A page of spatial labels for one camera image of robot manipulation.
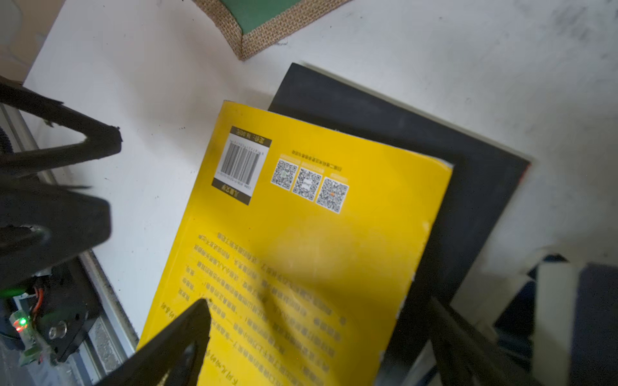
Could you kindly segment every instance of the white table surface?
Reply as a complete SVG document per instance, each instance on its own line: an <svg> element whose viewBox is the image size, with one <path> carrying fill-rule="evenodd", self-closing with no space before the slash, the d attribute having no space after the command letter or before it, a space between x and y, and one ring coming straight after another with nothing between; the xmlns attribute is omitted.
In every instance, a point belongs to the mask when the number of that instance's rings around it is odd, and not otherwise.
<svg viewBox="0 0 618 386"><path fill-rule="evenodd" d="M454 306L531 251L617 255L617 0L353 0L239 62L186 0L67 0L25 86L120 126L118 155L56 171L111 203L95 253L140 333L221 103L266 109L292 62L533 161ZM25 117L41 147L77 141Z"/></svg>

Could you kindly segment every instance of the qr code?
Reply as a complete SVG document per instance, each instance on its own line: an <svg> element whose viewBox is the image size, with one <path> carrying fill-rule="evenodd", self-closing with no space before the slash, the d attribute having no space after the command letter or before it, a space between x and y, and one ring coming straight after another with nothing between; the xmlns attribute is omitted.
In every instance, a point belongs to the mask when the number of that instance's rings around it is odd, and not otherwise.
<svg viewBox="0 0 618 386"><path fill-rule="evenodd" d="M320 186L320 181L322 181L321 174L317 174L301 167L292 192L308 199L309 201L313 201L315 198L315 193L317 193L318 187Z"/></svg>
<svg viewBox="0 0 618 386"><path fill-rule="evenodd" d="M341 212L348 189L349 187L341 182L325 178L322 189L320 189L318 194L318 200L315 203L335 213L339 213Z"/></svg>
<svg viewBox="0 0 618 386"><path fill-rule="evenodd" d="M294 182L296 170L298 170L298 166L280 159L277 163L277 167L274 169L273 179L271 182L285 190L290 190L292 187L292 182Z"/></svg>

